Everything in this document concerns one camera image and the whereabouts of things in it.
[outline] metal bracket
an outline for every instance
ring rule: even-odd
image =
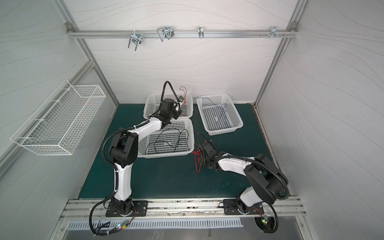
[[[276,33],[276,31],[277,31],[277,28],[276,28],[275,26],[272,27],[272,29],[271,29],[271,33],[268,34],[268,36],[269,36],[270,38],[280,37],[280,35],[278,35],[278,34]]]
[[[147,214],[148,201],[132,201],[134,208],[136,209],[136,217],[144,217]],[[105,213],[106,217],[121,217],[122,212],[118,210],[110,202],[108,205],[107,212]],[[131,212],[126,217],[132,217],[135,213]]]
[[[199,27],[198,28],[198,31],[199,31],[199,38],[203,38],[204,37],[204,29],[203,29],[203,27]]]
[[[263,209],[263,205],[261,203],[256,203],[253,205],[253,207],[255,207],[257,210],[253,209],[253,207],[251,208],[251,211],[248,213],[248,214],[243,214],[241,212],[239,212],[239,210],[237,209],[237,205],[236,205],[236,200],[235,199],[224,199],[223,200],[223,203],[224,203],[224,214],[225,215],[258,215],[259,214],[259,211],[264,214],[264,209]]]
[[[288,30],[297,31],[297,22],[291,22],[291,25],[289,26]]]
[[[166,37],[168,40],[170,40],[175,35],[171,26],[161,26],[157,29],[157,33],[161,41],[164,41]]]
[[[141,44],[141,36],[139,34],[137,34],[137,33],[131,34],[131,37],[129,38],[128,48],[129,48],[129,46],[131,45],[132,42],[134,44],[136,44],[136,46],[135,46],[135,51],[136,51],[138,45]]]
[[[72,23],[67,22],[67,23],[65,23],[65,26],[67,27],[67,33],[73,33],[74,32],[74,26]]]

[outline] wall-mounted wire basket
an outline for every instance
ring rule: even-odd
[[[59,97],[51,100],[54,93]],[[105,94],[98,85],[73,86],[67,80],[54,93],[10,139],[37,155],[72,155]]]

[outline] perforated basket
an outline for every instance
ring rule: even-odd
[[[196,102],[209,135],[234,132],[243,126],[243,120],[228,94],[204,95],[196,98]]]
[[[176,93],[177,96],[183,96],[184,93]],[[176,101],[175,95],[173,94],[164,94],[164,98],[170,98]],[[193,99],[192,94],[187,93],[186,103],[185,105],[181,106],[181,115],[180,117],[187,117],[190,118],[193,114]],[[144,106],[144,118],[148,119],[148,116],[151,115],[154,111],[157,110],[157,108],[160,106],[160,100],[161,100],[161,93],[151,93],[147,97],[147,101]]]
[[[163,129],[155,131],[139,142],[137,157],[173,157],[188,155],[194,149],[195,139],[189,118],[172,119]]]

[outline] metal hook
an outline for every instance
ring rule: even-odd
[[[170,40],[175,35],[171,26],[161,26],[157,29],[157,33],[161,41],[164,41],[166,37],[168,40]]]
[[[203,38],[204,37],[204,29],[203,29],[203,27],[199,27],[198,28],[198,32],[199,32],[199,38]]]
[[[268,34],[268,36],[270,37],[270,38],[273,38],[273,37],[280,37],[277,33],[276,33],[276,27],[274,26],[274,27],[272,27],[272,29],[271,29],[271,33],[270,34]]]
[[[135,51],[136,51],[138,45],[141,44],[141,36],[139,34],[137,34],[137,33],[131,34],[131,37],[129,38],[128,48],[129,48],[129,46],[131,45],[132,42],[134,44],[136,44],[136,46],[135,46]]]

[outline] white wall panel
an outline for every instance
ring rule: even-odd
[[[65,0],[81,30],[285,29],[296,0]]]
[[[309,1],[259,105],[314,239],[384,236],[383,12]]]
[[[0,3],[0,157],[10,136],[86,62],[51,0]],[[80,84],[103,88],[93,70]],[[106,97],[72,156],[21,152],[0,180],[0,239],[49,238],[67,200],[77,198],[113,111]]]
[[[253,102],[279,40],[150,39],[136,52],[126,48],[127,39],[87,43],[120,103],[145,103],[166,80],[194,97],[228,93],[235,102]]]
[[[52,1],[1,2],[0,156],[12,134],[86,62]]]
[[[81,30],[285,29],[296,0],[85,1],[65,0]],[[87,40],[121,103],[144,103],[165,80],[193,96],[228,93],[253,102],[276,52],[276,39]]]

